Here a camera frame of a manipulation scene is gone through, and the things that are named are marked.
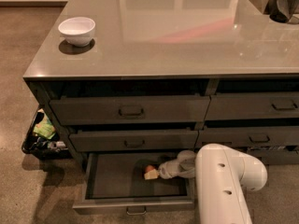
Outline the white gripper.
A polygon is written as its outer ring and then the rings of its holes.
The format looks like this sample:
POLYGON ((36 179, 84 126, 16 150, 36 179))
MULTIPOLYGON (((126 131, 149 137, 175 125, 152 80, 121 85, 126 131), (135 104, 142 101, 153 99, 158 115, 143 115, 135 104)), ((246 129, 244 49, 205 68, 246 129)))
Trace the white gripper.
POLYGON ((180 165, 177 160, 167 161, 162 163, 158 171, 156 169, 150 170, 144 173, 144 178, 146 180, 157 179, 159 176, 162 179, 171 179, 178 176, 180 173, 180 165))

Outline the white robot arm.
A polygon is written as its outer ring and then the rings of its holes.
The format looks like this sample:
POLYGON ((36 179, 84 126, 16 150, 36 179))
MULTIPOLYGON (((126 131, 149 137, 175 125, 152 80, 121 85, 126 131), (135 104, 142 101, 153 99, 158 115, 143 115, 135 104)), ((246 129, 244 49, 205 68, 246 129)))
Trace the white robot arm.
POLYGON ((145 168, 144 178, 194 178, 200 224, 252 224, 244 196, 267 181, 264 164, 249 154, 220 144, 198 152, 183 150, 171 161, 145 168))

